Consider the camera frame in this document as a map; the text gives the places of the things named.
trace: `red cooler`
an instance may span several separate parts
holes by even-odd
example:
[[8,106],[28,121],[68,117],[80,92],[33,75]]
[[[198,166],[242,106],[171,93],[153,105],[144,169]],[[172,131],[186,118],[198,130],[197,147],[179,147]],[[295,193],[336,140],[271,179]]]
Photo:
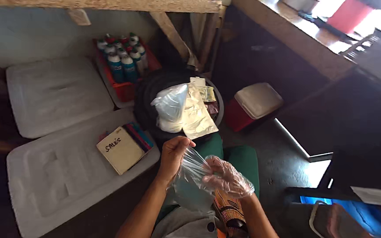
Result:
[[240,131],[283,105],[282,97],[268,83],[247,86],[235,94],[224,109],[224,119],[233,131]]

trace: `white paper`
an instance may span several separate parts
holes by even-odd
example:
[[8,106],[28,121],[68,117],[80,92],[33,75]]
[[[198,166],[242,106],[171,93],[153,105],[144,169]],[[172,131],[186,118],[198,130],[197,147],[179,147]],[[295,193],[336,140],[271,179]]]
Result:
[[205,79],[200,77],[191,77],[189,79],[191,84],[194,84],[196,87],[204,87],[205,86]]
[[351,187],[364,203],[381,205],[381,189]]

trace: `green pants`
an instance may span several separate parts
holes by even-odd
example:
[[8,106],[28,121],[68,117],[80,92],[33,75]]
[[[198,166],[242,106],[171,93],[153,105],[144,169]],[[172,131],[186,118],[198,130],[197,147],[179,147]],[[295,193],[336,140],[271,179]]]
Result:
[[255,194],[260,197],[260,181],[258,178],[258,159],[254,148],[242,145],[223,149],[223,141],[219,133],[211,135],[209,141],[197,144],[195,150],[205,158],[216,155],[220,159],[231,163],[237,171],[241,172],[255,188]]

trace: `white cooler lid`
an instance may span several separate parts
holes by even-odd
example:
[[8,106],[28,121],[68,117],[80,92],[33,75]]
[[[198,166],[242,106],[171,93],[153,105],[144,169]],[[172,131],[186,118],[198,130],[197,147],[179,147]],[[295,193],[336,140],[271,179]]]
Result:
[[259,119],[283,105],[282,97],[268,83],[257,83],[239,90],[235,99],[252,119]]
[[137,164],[118,175],[97,149],[103,135],[133,120],[131,108],[108,112],[22,145],[8,154],[8,186],[23,237],[44,235],[159,160],[160,151],[155,145]]
[[17,127],[26,138],[45,136],[114,109],[98,72],[85,57],[9,67],[7,86]]

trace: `wooden plank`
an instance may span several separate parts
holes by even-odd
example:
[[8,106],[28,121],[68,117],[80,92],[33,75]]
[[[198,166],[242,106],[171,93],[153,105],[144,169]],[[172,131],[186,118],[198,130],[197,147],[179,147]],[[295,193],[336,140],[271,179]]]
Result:
[[259,0],[233,0],[232,4],[331,80],[341,78],[355,65],[332,52]]
[[172,21],[167,16],[165,12],[150,12],[152,18],[160,26],[164,34],[167,36],[168,40],[173,44],[176,50],[179,52],[182,59],[187,59],[189,57],[189,49],[186,43],[182,40],[176,28],[172,24]]
[[44,8],[92,8],[129,11],[219,12],[215,0],[0,0],[0,6]]

